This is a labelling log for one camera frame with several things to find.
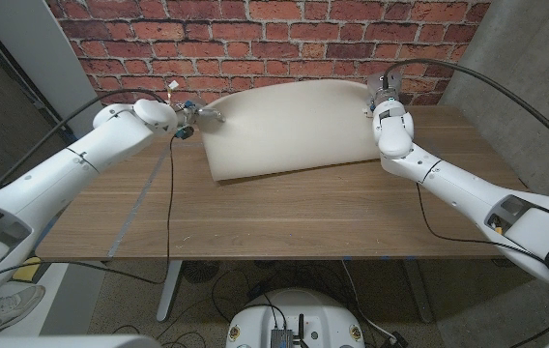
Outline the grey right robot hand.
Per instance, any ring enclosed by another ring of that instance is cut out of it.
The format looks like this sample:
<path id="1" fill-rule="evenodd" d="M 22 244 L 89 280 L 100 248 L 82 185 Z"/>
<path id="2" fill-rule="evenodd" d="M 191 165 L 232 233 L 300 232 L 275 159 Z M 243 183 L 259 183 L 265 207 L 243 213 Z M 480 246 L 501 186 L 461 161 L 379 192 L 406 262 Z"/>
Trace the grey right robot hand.
<path id="1" fill-rule="evenodd" d="M 366 82 L 371 104 L 378 105 L 385 101 L 399 100 L 402 85 L 402 76 L 399 72 L 374 73 L 367 78 Z"/>

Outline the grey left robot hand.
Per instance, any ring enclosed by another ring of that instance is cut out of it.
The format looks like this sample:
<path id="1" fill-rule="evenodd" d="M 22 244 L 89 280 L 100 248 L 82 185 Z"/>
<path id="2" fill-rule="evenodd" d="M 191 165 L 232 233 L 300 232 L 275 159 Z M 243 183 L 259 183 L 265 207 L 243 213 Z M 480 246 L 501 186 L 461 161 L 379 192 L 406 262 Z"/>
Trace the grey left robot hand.
<path id="1" fill-rule="evenodd" d="M 186 128 L 196 124 L 199 120 L 216 120 L 225 122 L 223 114 L 212 107 L 207 107 L 201 101 L 184 101 L 176 104 L 177 127 Z"/>

